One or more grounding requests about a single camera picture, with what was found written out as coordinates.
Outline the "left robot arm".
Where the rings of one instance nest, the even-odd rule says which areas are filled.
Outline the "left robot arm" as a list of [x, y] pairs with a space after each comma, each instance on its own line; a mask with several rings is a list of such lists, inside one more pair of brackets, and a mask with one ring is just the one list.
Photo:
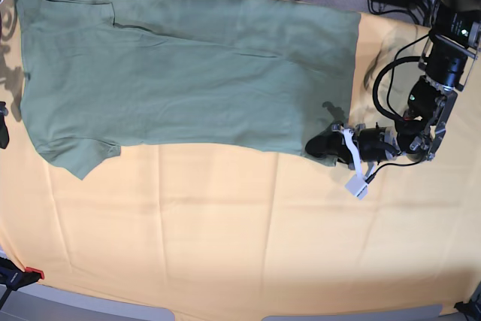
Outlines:
[[[381, 163], [407, 156], [415, 165], [434, 158], [458, 93], [464, 89], [464, 68], [469, 59], [476, 59], [480, 47], [480, 0], [437, 0], [425, 38], [421, 56], [396, 56], [375, 78], [374, 106], [393, 121], [393, 128], [347, 130], [361, 161]], [[384, 76], [414, 62], [423, 73], [410, 91], [405, 112], [383, 107], [379, 88]]]

